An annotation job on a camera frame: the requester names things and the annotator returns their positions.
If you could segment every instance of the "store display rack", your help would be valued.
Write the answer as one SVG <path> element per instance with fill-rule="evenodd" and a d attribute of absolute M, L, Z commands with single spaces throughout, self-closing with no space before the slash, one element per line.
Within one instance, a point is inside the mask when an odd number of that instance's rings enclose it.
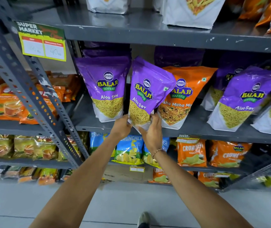
<path fill-rule="evenodd" d="M 265 34 L 267 29 L 256 29 L 254 23 L 250 22 L 216 22 L 212 30 L 183 28 L 164 25 L 162 17 L 150 10 L 132 9 L 128 15 L 110 15 L 91 13 L 86 6 L 80 6 L 76 0 L 66 0 L 67 3 L 64 3 L 64 6 L 62 6 L 62 0 L 53 1 L 56 7 L 50 5 L 43 7 L 37 5 L 37 3 L 36 6 L 31 3 L 23 3 L 22 7 L 28 6 L 29 11 L 27 14 L 20 14 L 16 11 L 16 6 L 13 5 L 12 8 L 7 0 L 0 0 L 0 19 L 19 47 L 20 42 L 12 20 L 24 20 L 62 28 L 72 57 L 76 56 L 76 49 L 78 51 L 82 49 L 75 48 L 75 45 L 81 44 L 73 42 L 77 40 L 271 53 L 271 35 Z M 51 101 L 59 113 L 59 121 L 56 121 L 49 109 L 47 112 L 42 110 L 41 105 L 44 104 L 44 101 L 0 33 L 0 75 L 15 90 L 15 94 L 20 97 L 26 108 L 30 112 L 35 112 L 34 117 L 40 123 L 40 125 L 19 125 L 11 121 L 0 121 L 0 133 L 49 135 L 64 152 L 69 162 L 12 159 L 10 161 L 0 160 L 0 163 L 58 169 L 77 168 L 82 161 L 65 136 L 63 126 L 71 132 L 84 157 L 87 158 L 88 153 L 81 143 L 77 131 L 109 133 L 113 122 L 99 122 L 94 115 L 92 101 L 88 94 L 84 94 L 76 108 L 75 106 L 72 107 L 73 115 L 69 114 L 69 109 L 64 109 L 61 102 L 52 95 L 54 89 L 39 60 L 35 57 L 24 57 L 40 83 L 43 83 L 45 90 L 51 93 Z M 237 132 L 213 130 L 206 123 L 209 114 L 209 111 L 205 111 L 199 105 L 194 105 L 180 130 L 163 129 L 163 135 L 169 137 L 187 135 L 223 141 L 271 143 L 271 135 L 256 131 L 250 126 L 250 121 L 242 125 Z M 131 133 L 138 134 L 135 129 L 132 129 Z M 211 166 L 207 168 L 187 167 L 184 169 L 205 172 L 226 171 L 240 174 L 240 178 L 230 182 L 224 189 L 230 190 L 248 188 L 248 182 L 258 176 L 271 173 L 271 163 L 265 163 L 260 165 L 259 169 L 253 168 L 250 171 Z"/>

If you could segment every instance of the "person's right hand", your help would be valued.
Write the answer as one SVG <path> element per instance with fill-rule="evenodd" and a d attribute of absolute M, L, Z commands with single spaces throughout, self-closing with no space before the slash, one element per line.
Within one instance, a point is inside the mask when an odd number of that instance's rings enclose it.
<path fill-rule="evenodd" d="M 145 131 L 141 127 L 137 127 L 137 129 L 142 134 L 143 140 L 147 146 L 147 149 L 153 155 L 158 149 L 162 148 L 162 120 L 157 114 L 152 114 L 152 123 L 148 129 Z"/>

